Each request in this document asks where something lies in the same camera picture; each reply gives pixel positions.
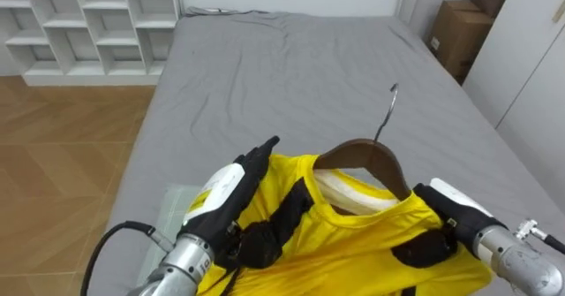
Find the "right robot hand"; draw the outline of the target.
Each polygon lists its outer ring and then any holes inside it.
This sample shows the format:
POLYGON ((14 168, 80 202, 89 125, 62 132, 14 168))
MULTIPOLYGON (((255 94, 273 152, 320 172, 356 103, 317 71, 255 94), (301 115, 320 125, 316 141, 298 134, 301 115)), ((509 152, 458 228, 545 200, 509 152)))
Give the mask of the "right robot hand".
POLYGON ((440 178, 429 185, 417 184, 413 192, 430 207, 444 223, 448 223, 456 240, 478 259, 475 241, 478 234, 490 226, 508 227, 495 218, 467 194, 440 178))

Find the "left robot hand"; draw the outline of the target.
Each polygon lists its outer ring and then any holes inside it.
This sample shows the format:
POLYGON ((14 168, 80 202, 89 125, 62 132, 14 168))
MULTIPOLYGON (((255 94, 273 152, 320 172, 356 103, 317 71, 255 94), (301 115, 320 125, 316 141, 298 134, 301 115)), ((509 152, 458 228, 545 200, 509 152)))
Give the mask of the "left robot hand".
POLYGON ((251 203, 279 141, 274 136, 218 170, 192 202, 177 237, 202 239, 213 251, 217 266, 234 268, 239 239, 236 233, 230 233, 230 227, 251 203))

